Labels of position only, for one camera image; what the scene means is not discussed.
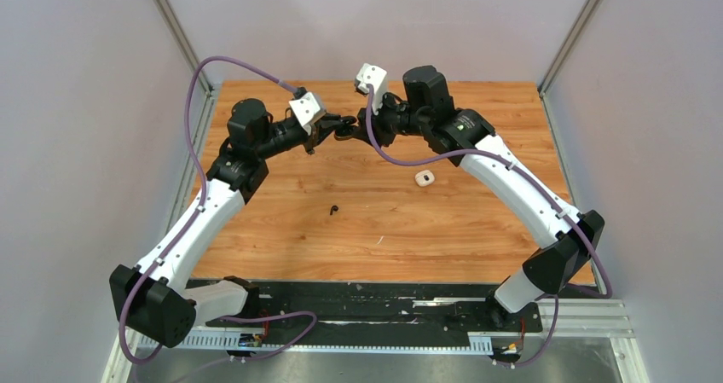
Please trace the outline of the white earbud charging case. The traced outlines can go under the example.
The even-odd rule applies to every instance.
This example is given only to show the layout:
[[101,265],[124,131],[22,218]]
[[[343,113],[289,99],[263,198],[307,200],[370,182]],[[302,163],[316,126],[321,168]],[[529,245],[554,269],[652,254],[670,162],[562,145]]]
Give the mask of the white earbud charging case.
[[419,187],[423,188],[432,185],[436,178],[430,170],[423,170],[415,174],[414,181]]

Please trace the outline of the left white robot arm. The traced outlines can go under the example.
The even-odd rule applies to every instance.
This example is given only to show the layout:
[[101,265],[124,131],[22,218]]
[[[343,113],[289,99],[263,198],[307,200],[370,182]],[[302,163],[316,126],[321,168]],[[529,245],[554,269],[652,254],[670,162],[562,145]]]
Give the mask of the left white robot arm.
[[259,319],[261,303],[247,281],[227,276],[210,286],[187,284],[210,244],[268,176],[269,158],[298,146],[311,154],[327,137],[348,133],[356,124],[354,116],[329,113],[311,93],[290,101],[288,109],[289,116],[275,120],[259,99],[234,104],[228,136],[187,210],[137,264],[121,264],[112,272],[121,341],[132,330],[172,348],[192,328],[223,316],[241,326]]

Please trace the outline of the black earbud charging case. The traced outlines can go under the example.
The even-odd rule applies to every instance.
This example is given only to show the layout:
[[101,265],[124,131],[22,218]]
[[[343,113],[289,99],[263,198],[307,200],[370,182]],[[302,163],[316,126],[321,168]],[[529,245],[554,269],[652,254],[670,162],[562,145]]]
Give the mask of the black earbud charging case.
[[350,140],[354,137],[357,130],[358,130],[358,125],[356,123],[344,124],[344,125],[338,126],[334,130],[333,136],[334,136],[334,139],[337,141]]

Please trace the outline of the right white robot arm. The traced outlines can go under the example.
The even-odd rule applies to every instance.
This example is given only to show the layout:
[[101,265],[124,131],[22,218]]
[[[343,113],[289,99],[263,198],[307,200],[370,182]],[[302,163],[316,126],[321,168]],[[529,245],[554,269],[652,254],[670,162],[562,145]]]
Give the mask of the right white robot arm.
[[404,73],[405,98],[388,89],[388,73],[365,63],[355,77],[367,97],[353,136],[378,152],[396,136],[421,136],[434,156],[421,165],[449,160],[492,190],[532,234],[537,250],[492,293],[487,318],[508,329],[527,304],[563,289],[589,261],[604,229],[596,211],[581,212],[551,191],[519,160],[477,111],[457,107],[447,80],[434,66]]

